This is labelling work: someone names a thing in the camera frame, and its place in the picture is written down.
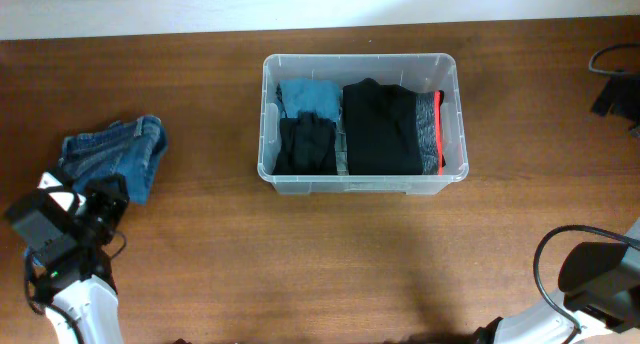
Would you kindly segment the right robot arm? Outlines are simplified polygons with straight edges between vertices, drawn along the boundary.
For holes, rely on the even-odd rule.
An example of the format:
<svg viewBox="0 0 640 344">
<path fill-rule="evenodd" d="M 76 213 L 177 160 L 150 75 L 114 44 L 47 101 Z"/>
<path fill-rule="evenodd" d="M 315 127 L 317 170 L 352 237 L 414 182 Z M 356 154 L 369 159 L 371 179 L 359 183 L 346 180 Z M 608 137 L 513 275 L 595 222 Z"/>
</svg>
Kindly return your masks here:
<svg viewBox="0 0 640 344">
<path fill-rule="evenodd" d="M 546 290 L 540 262 L 554 237 L 583 232 L 604 242 L 582 242 L 568 254 L 557 289 Z M 474 333 L 477 343 L 579 343 L 639 327 L 639 225 L 622 235 L 586 225 L 557 227 L 541 239 L 532 263 L 541 300 L 518 315 L 498 317 Z"/>
</svg>

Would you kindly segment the dark blue jeans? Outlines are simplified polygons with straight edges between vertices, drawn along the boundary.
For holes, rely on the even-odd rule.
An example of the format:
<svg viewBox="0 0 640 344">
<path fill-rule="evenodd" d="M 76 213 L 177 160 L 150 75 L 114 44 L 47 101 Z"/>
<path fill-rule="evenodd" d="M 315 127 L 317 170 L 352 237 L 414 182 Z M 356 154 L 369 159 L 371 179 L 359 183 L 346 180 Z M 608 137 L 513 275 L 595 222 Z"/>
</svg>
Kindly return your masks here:
<svg viewBox="0 0 640 344">
<path fill-rule="evenodd" d="M 144 205 L 167 149 L 162 121 L 145 115 L 131 122 L 114 122 L 99 132 L 66 137 L 58 166 L 74 180 L 78 192 L 93 179 L 120 174 L 130 200 Z"/>
</svg>

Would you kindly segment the light blue jeans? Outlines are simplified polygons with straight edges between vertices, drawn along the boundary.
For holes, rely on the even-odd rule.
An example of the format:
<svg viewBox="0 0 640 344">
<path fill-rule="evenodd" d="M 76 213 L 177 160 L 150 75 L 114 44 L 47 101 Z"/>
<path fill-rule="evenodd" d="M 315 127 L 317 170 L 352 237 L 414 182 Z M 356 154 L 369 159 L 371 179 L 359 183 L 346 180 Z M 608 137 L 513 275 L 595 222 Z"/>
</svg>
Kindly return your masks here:
<svg viewBox="0 0 640 344">
<path fill-rule="evenodd" d="M 338 175 L 348 175 L 348 161 L 347 161 L 347 142 L 346 133 L 344 131 L 342 122 L 339 121 L 336 124 L 336 141 L 335 141 L 335 154 L 336 154 L 336 168 Z"/>
</svg>

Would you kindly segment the small blue denim shorts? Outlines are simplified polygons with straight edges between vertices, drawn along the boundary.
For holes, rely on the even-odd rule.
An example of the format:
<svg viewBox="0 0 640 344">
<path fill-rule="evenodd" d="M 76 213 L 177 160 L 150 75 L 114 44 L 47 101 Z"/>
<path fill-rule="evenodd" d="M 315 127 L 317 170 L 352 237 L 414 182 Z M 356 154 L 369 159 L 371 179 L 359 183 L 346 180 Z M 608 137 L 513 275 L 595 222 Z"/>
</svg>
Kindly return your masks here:
<svg viewBox="0 0 640 344">
<path fill-rule="evenodd" d="M 314 113 L 337 123 L 341 116 L 342 90 L 332 81 L 295 78 L 282 80 L 276 87 L 276 98 L 283 118 L 298 118 Z"/>
</svg>

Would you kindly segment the black garment with red trim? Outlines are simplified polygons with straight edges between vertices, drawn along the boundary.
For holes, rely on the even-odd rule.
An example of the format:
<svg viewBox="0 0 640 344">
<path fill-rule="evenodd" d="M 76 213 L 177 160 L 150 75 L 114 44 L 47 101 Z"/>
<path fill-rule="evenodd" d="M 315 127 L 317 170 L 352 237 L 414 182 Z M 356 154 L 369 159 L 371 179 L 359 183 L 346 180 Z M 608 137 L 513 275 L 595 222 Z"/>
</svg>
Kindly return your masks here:
<svg viewBox="0 0 640 344">
<path fill-rule="evenodd" d="M 418 93 L 371 78 L 343 88 L 351 175 L 441 175 L 442 90 Z"/>
</svg>

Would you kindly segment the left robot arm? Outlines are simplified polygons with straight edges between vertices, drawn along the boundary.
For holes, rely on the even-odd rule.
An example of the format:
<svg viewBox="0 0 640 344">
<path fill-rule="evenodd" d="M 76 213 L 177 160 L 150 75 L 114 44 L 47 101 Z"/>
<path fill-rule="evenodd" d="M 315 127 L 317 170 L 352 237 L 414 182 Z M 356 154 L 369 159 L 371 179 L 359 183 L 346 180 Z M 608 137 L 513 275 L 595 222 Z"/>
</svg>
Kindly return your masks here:
<svg viewBox="0 0 640 344">
<path fill-rule="evenodd" d="M 113 254 L 105 248 L 129 204 L 120 174 L 90 180 L 82 192 L 59 169 L 42 174 L 37 188 L 5 212 L 27 244 L 23 289 L 32 311 L 51 323 L 60 344 L 124 341 L 118 319 Z"/>
</svg>

